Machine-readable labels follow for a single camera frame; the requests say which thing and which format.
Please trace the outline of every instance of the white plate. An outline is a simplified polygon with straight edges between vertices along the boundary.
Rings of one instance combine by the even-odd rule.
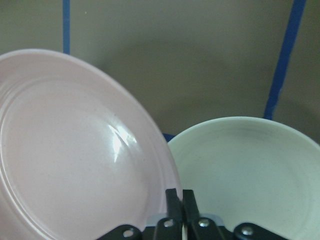
[[[155,123],[118,83],[74,57],[0,57],[0,239],[96,239],[144,229],[177,188]]]
[[[183,131],[169,147],[182,188],[229,230],[252,222],[292,240],[320,239],[320,147],[307,136],[226,117]]]

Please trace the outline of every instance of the metal screw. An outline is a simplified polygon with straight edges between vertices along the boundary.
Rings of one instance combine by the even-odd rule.
[[[243,235],[250,236],[250,235],[252,235],[254,233],[254,230],[250,226],[244,226],[241,229],[241,232],[242,232]]]
[[[200,227],[205,228],[205,227],[209,226],[210,222],[209,222],[209,220],[207,218],[201,218],[199,220],[198,224],[199,224]]]
[[[133,228],[130,228],[130,229],[125,230],[125,231],[123,232],[123,236],[124,236],[125,238],[130,238],[130,237],[132,237],[133,235],[134,235],[134,230],[133,230]]]
[[[169,219],[169,220],[165,221],[165,222],[163,223],[163,225],[164,225],[166,228],[170,228],[170,227],[172,227],[172,226],[174,225],[174,220],[173,220],[173,219]]]

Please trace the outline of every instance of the blue line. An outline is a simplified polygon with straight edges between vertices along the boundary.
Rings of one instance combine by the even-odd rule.
[[[274,110],[287,75],[287,68],[291,52],[294,48],[299,25],[306,5],[306,0],[294,0],[288,25],[285,31],[279,60],[274,72],[273,82],[269,92],[269,98],[264,110],[264,119],[272,120]]]
[[[63,53],[70,54],[70,0],[63,0]]]

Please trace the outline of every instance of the beige surface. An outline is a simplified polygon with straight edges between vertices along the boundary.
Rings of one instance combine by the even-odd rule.
[[[62,51],[61,1],[0,0],[0,53]],[[71,54],[106,71],[165,133],[261,117],[292,1],[71,1]],[[307,1],[275,120],[320,142],[320,10]]]

